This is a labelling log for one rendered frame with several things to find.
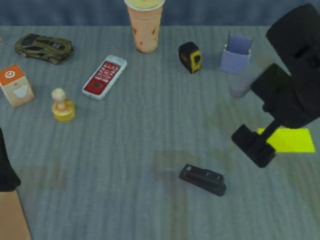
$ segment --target yellow sticky note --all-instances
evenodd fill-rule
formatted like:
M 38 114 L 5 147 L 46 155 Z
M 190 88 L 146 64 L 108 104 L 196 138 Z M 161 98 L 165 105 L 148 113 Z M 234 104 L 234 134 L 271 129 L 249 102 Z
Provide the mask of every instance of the yellow sticky note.
M 264 128 L 258 128 L 258 134 Z M 316 149 L 308 128 L 278 128 L 267 140 L 277 153 L 315 153 Z

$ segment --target cup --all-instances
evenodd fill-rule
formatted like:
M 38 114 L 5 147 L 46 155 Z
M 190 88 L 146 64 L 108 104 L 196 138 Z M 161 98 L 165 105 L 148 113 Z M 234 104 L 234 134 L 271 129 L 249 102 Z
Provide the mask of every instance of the cup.
M 143 54 L 150 54 L 158 47 L 163 0 L 160 4 L 149 8 L 138 8 L 124 0 L 130 17 L 132 33 L 136 49 Z

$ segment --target brown cardboard box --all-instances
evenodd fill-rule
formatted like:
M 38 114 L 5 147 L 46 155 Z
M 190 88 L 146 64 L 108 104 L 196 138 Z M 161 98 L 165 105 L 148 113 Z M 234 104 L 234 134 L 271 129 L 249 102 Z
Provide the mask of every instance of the brown cardboard box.
M 0 240 L 31 240 L 17 191 L 0 192 Z
M 35 97 L 28 79 L 18 65 L 12 65 L 0 71 L 0 85 L 6 99 L 14 108 Z

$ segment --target white cup rim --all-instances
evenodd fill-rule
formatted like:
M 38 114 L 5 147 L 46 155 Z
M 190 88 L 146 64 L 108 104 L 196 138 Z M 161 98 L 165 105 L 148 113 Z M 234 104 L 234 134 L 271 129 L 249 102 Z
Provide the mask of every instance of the white cup rim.
M 163 0 L 159 5 L 157 6 L 154 6 L 154 7 L 150 7 L 150 8 L 138 8 L 138 7 L 134 7 L 132 6 L 130 3 L 129 3 L 129 0 L 124 0 L 124 3 L 131 9 L 133 10 L 136 10 L 136 11 L 139 11 L 139 12 L 149 12 L 149 11 L 152 11 L 152 10 L 156 10 L 158 8 L 160 8 L 164 3 L 165 3 L 166 0 Z

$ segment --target olive green sports car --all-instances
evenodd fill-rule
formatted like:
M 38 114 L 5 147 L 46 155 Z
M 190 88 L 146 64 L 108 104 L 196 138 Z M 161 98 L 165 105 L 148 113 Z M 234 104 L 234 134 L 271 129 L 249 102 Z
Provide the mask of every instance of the olive green sports car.
M 74 51 L 71 41 L 30 33 L 20 38 L 14 46 L 15 52 L 27 58 L 36 58 L 59 64 Z

